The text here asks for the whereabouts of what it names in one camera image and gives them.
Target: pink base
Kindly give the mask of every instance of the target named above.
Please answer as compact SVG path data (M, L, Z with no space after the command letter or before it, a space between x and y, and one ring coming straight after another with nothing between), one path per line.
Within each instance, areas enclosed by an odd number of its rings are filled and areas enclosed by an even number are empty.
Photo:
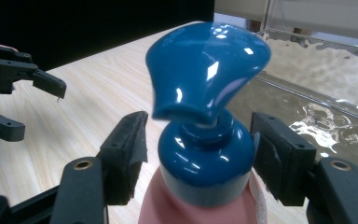
M159 168L147 189L138 224L256 224L256 201L250 185L231 203L219 207L197 207L169 192Z

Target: light wood surface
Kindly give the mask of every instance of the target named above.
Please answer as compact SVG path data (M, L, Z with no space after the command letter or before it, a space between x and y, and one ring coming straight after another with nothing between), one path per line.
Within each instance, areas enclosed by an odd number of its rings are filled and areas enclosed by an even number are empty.
M0 114L26 125L17 143L0 140L0 195L13 206L60 183L66 163L95 156L119 120L152 111L153 90L145 54L162 32L49 71L67 84L65 99L15 83L0 95ZM127 206L109 207L110 223L137 223L148 183L158 168L157 143L166 122L149 118L148 163ZM268 223L306 223L303 209L286 209L268 197Z

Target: blue spray nozzle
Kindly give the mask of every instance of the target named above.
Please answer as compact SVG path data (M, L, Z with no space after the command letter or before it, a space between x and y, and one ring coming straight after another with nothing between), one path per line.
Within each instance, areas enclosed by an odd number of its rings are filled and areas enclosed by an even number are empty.
M269 58L263 40L224 23L191 24L163 36L146 55L155 91L153 118L213 125Z

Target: blue glossy object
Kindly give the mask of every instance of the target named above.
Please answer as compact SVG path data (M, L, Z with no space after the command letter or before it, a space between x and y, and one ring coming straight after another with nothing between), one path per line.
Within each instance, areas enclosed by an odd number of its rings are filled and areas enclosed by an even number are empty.
M217 206L243 192L255 149L225 106L269 57L269 47L257 36L211 22L175 30L147 52L153 118L172 121L158 142L161 172L179 198Z
M146 55L155 91L153 118L213 124L269 57L263 40L224 23L192 24L163 36Z

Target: pink bottle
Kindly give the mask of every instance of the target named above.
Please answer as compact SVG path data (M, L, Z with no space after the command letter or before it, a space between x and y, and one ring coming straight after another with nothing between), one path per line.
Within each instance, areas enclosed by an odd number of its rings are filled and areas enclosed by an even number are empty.
M269 57L257 36L216 22L182 27L150 48L152 117L171 122L139 224L267 223L253 138L225 106Z

